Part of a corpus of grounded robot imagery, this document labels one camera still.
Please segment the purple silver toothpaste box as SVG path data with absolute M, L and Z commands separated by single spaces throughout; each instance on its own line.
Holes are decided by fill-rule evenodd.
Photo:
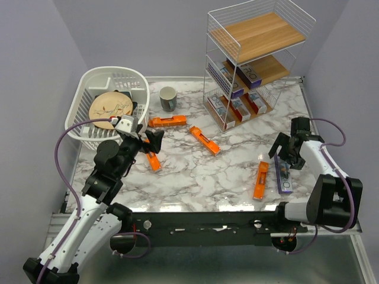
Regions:
M 254 89 L 261 86 L 262 78 L 250 64 L 235 67 L 229 59 L 226 59 L 223 65 L 230 74 L 230 78 L 233 79 L 233 89 Z
M 243 95 L 243 88 L 233 80 L 233 76 L 221 62 L 208 62 L 207 70 L 228 98 L 236 99 Z
M 293 184 L 290 175 L 290 167 L 287 162 L 274 155 L 275 172 L 277 177 L 278 193 L 289 195 L 293 193 Z

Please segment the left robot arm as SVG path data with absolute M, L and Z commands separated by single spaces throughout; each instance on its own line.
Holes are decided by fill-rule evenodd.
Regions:
M 29 258 L 23 270 L 32 283 L 78 283 L 88 260 L 116 234 L 137 235 L 132 211 L 113 202 L 138 153 L 158 154 L 164 132 L 146 131 L 148 141 L 133 135 L 130 127 L 116 126 L 122 142 L 105 140 L 97 147 L 95 167 L 77 207 L 53 242 L 38 258 Z

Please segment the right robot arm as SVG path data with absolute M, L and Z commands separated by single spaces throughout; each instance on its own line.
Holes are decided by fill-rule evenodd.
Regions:
M 363 184 L 337 165 L 327 150 L 329 143 L 312 133 L 310 123 L 306 117 L 293 118 L 290 134 L 279 133 L 268 152 L 270 158 L 278 156 L 290 169 L 308 165 L 316 180 L 307 202 L 277 205 L 272 224 L 280 232 L 302 222 L 343 233 L 356 224 Z

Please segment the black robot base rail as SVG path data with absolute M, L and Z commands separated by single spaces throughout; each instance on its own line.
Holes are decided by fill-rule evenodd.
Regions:
M 272 234 L 305 233 L 297 221 L 286 221 L 281 210 L 232 212 L 134 212 L 121 235 L 111 237 L 112 249 L 133 247 L 271 246 Z

